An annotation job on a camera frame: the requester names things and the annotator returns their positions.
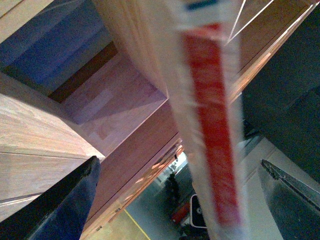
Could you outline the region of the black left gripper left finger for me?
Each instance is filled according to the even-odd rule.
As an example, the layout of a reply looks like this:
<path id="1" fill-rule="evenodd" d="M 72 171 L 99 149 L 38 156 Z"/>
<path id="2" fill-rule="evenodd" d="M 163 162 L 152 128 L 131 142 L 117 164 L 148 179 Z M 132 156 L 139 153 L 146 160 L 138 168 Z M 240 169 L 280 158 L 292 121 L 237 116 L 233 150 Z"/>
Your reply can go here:
<path id="1" fill-rule="evenodd" d="M 96 195 L 100 160 L 92 156 L 0 223 L 2 240 L 78 240 Z"/>

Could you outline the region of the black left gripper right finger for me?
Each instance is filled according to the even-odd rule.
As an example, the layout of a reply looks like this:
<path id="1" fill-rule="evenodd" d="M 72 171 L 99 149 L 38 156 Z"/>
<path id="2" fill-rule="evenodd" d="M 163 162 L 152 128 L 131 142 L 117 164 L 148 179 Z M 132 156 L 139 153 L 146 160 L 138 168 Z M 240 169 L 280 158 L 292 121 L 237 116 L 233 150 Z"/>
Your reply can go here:
<path id="1" fill-rule="evenodd" d="M 299 167 L 291 171 L 261 159 L 258 168 L 268 209 L 284 240 L 320 238 L 320 185 Z"/>

